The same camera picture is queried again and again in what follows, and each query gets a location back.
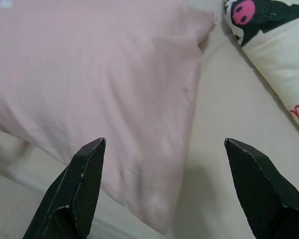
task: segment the pillow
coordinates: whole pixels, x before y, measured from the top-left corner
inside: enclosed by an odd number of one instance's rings
[[[212,25],[182,0],[0,5],[0,130],[66,164],[105,137],[103,190],[164,234]]]
[[[242,49],[299,124],[299,0],[226,0]]]

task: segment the textured black material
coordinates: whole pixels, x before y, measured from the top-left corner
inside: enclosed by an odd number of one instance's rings
[[[255,148],[234,139],[225,147],[240,204],[258,239],[299,239],[299,192]]]
[[[99,197],[105,140],[83,146],[47,190],[23,239],[85,239]]]

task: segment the bed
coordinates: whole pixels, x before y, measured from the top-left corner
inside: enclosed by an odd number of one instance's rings
[[[238,47],[222,19],[222,1],[192,4],[213,10],[217,20],[200,46],[203,64],[188,163],[167,238],[254,238],[236,196],[223,142],[231,137],[259,149],[299,190],[299,129]],[[7,148],[16,141],[0,135],[0,144]],[[39,149],[22,159],[0,159],[0,174],[39,191],[64,167]],[[111,238],[164,238],[103,192],[93,227]]]

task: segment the pink pillowcase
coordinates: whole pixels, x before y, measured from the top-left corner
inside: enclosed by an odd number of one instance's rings
[[[102,188],[155,230],[175,210],[213,13],[182,0],[0,8],[0,129],[68,163],[105,137]]]

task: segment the white pillow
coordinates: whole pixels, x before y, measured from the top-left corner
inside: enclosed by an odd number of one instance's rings
[[[212,25],[182,0],[0,6],[0,129],[64,163],[105,137],[102,188],[164,234]]]
[[[248,58],[299,124],[299,0],[285,2],[226,0],[224,14]]]

